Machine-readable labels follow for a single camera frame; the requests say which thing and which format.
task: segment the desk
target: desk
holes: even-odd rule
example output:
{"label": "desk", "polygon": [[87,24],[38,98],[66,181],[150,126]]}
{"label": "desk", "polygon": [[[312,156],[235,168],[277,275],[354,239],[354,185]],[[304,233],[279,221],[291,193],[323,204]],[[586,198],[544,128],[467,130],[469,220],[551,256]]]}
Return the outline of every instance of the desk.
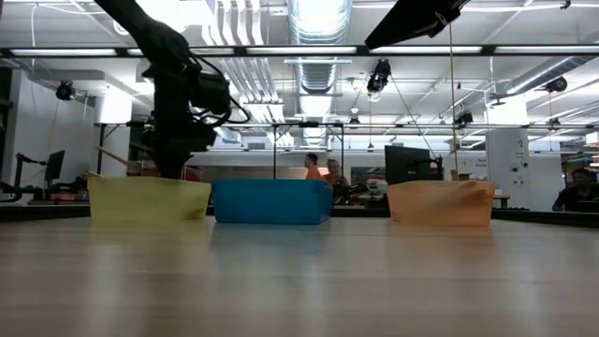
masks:
{"label": "desk", "polygon": [[596,336],[599,232],[387,219],[0,231],[3,336]]}

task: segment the ceiling light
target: ceiling light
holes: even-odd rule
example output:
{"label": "ceiling light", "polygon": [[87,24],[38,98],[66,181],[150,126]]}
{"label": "ceiling light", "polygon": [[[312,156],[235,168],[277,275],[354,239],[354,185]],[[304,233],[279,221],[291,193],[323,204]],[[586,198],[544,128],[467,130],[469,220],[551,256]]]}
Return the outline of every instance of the ceiling light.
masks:
{"label": "ceiling light", "polygon": [[114,49],[14,49],[15,56],[116,56]]}
{"label": "ceiling light", "polygon": [[348,59],[333,59],[333,60],[319,60],[319,59],[285,59],[286,65],[351,65],[352,60]]}
{"label": "ceiling light", "polygon": [[235,50],[232,48],[192,48],[190,50],[194,55],[233,55]]}
{"label": "ceiling light", "polygon": [[[483,50],[481,46],[454,46],[453,52],[455,53],[480,53]],[[451,53],[450,46],[390,46],[381,47],[372,50],[371,53],[398,53],[398,54],[411,54],[411,53],[439,53],[446,54]]]}
{"label": "ceiling light", "polygon": [[236,125],[236,124],[225,124],[222,127],[233,127],[233,128],[254,128],[254,127],[272,127],[270,124],[244,124],[244,125]]}
{"label": "ceiling light", "polygon": [[353,54],[356,53],[356,47],[343,46],[295,46],[295,47],[251,47],[247,53],[254,54]]}
{"label": "ceiling light", "polygon": [[599,52],[599,46],[500,46],[496,53],[577,53]]}

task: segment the person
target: person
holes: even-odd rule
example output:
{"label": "person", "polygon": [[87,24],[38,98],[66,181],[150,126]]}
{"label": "person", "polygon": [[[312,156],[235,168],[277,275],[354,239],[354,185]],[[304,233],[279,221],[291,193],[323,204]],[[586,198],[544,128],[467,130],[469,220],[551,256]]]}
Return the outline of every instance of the person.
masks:
{"label": "person", "polygon": [[306,180],[324,180],[318,167],[318,156],[316,154],[306,154],[304,166],[308,169]]}
{"label": "person", "polygon": [[341,174],[341,165],[335,159],[329,159],[327,161],[327,166],[329,167],[329,174],[325,175],[325,180],[331,186],[335,186],[338,182],[342,182],[343,187],[349,186],[349,182],[345,177]]}
{"label": "person", "polygon": [[554,212],[577,212],[578,202],[599,198],[599,189],[591,184],[591,172],[580,168],[572,172],[576,186],[564,189],[553,204]]}

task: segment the white pillar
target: white pillar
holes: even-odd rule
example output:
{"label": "white pillar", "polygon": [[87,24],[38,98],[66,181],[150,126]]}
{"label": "white pillar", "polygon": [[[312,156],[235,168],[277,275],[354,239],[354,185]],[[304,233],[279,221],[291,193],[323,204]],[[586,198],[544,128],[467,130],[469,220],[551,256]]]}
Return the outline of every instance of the white pillar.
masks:
{"label": "white pillar", "polygon": [[[105,95],[99,96],[95,101],[96,122],[105,124],[120,124],[131,121],[133,101],[130,95],[118,89],[111,89]],[[121,158],[129,157],[130,130],[128,127],[106,128],[104,148],[117,154]],[[103,155],[102,175],[106,177],[124,177],[127,173],[125,165]]]}
{"label": "white pillar", "polygon": [[487,133],[489,180],[504,195],[509,207],[531,209],[531,172],[526,129],[492,130]]}

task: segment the workbench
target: workbench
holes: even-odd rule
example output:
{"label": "workbench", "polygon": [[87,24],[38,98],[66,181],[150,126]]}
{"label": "workbench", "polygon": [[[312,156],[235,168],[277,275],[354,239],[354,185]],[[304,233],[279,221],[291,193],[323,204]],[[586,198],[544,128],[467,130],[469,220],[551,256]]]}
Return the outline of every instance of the workbench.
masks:
{"label": "workbench", "polygon": [[599,232],[0,227],[3,336],[596,336]]}

